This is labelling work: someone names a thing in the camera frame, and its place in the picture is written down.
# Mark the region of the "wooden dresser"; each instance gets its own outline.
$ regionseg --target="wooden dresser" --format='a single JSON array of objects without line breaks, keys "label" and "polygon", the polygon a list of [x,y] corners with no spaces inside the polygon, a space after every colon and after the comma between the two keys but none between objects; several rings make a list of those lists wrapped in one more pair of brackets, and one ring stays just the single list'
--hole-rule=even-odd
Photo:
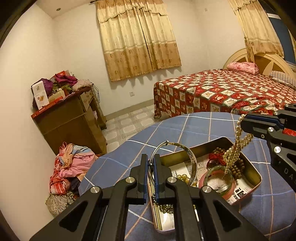
[{"label": "wooden dresser", "polygon": [[106,118],[90,87],[70,95],[33,120],[56,155],[63,142],[87,146],[95,154],[107,153],[101,131],[106,128]]}]

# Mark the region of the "curtain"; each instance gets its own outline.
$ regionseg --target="curtain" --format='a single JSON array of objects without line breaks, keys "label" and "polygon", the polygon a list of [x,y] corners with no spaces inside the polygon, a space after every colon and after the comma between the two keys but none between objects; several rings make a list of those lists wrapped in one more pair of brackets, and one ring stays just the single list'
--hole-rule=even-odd
[{"label": "curtain", "polygon": [[292,44],[293,44],[293,49],[294,49],[294,54],[295,54],[295,60],[296,60],[296,41],[293,37],[293,35],[291,34],[291,32],[289,31],[290,33],[290,37],[291,37],[291,40],[292,40]]},{"label": "curtain", "polygon": [[243,28],[249,59],[257,53],[276,53],[282,58],[281,42],[261,4],[257,0],[229,0]]},{"label": "curtain", "polygon": [[[181,66],[162,0],[100,0],[97,13],[112,82]],[[156,19],[147,23],[145,13]]]},{"label": "curtain", "polygon": [[181,66],[175,36],[161,0],[140,0],[138,16],[152,70]]}]

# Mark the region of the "floor tile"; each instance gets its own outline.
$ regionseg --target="floor tile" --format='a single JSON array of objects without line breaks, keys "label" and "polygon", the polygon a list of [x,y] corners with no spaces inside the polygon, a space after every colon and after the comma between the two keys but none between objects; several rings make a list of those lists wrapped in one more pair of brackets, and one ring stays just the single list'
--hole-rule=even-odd
[{"label": "floor tile", "polygon": [[154,105],[147,106],[147,108],[154,111]]},{"label": "floor tile", "polygon": [[127,117],[128,117],[128,114],[124,114],[124,115],[119,116],[119,119],[125,119]]},{"label": "floor tile", "polygon": [[154,123],[154,121],[153,121],[151,118],[149,118],[149,119],[145,119],[145,120],[141,121],[141,125],[142,125],[142,126],[150,126],[150,125],[152,125],[153,123]]},{"label": "floor tile", "polygon": [[117,137],[117,132],[116,131],[111,131],[109,132],[108,134],[106,134],[105,138],[106,138],[106,141],[109,141],[113,138]]},{"label": "floor tile", "polygon": [[166,113],[162,113],[159,119],[153,117],[154,105],[151,105],[107,121],[107,129],[102,132],[108,143],[108,153],[147,127],[169,118]]},{"label": "floor tile", "polygon": [[131,123],[131,118],[124,119],[120,123],[125,126],[125,125]]},{"label": "floor tile", "polygon": [[107,152],[108,153],[109,152],[112,152],[112,151],[114,151],[118,147],[119,147],[119,142],[118,141],[113,142],[113,143],[110,143],[110,144],[107,145]]},{"label": "floor tile", "polygon": [[113,124],[114,122],[115,122],[115,119],[108,120],[108,121],[106,122],[106,125]]},{"label": "floor tile", "polygon": [[145,117],[147,117],[148,115],[146,114],[146,113],[141,113],[141,114],[138,114],[138,115],[136,115],[136,118],[137,119],[142,119],[142,118],[145,118]]},{"label": "floor tile", "polygon": [[132,114],[135,115],[135,114],[139,114],[141,112],[143,112],[143,110],[142,109],[138,109],[138,110],[133,111]]},{"label": "floor tile", "polygon": [[109,131],[115,129],[115,127],[116,127],[115,124],[107,124],[106,126],[107,126],[107,129],[108,129]]},{"label": "floor tile", "polygon": [[133,131],[135,129],[136,129],[136,127],[134,125],[130,125],[130,126],[124,127],[123,132],[124,133],[129,133],[129,132],[131,132],[131,131]]}]

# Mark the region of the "red string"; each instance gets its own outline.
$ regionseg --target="red string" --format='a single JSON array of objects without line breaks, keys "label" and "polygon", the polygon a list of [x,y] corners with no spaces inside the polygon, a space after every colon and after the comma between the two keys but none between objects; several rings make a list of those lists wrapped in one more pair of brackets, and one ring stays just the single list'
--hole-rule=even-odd
[{"label": "red string", "polygon": [[223,154],[224,153],[217,153],[217,154],[210,153],[209,154],[209,161],[207,163],[207,168],[209,167],[209,164],[210,164],[211,161],[218,161],[220,165],[226,166],[226,163],[223,160]]}]

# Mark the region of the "white wall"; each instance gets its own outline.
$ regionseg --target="white wall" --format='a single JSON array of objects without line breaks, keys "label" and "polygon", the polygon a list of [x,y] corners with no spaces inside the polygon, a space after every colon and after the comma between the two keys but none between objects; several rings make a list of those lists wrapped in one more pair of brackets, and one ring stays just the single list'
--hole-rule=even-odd
[{"label": "white wall", "polygon": [[0,209],[22,241],[52,219],[45,200],[55,155],[30,116],[30,87],[61,70],[57,48],[53,20],[34,5],[0,49]]},{"label": "white wall", "polygon": [[155,82],[208,69],[206,44],[192,0],[164,0],[182,67],[111,83],[105,65],[95,4],[85,4],[54,19],[65,68],[100,90],[104,115],[153,99]]},{"label": "white wall", "polygon": [[194,1],[207,43],[209,69],[221,69],[231,55],[246,47],[242,28],[228,0]]}]

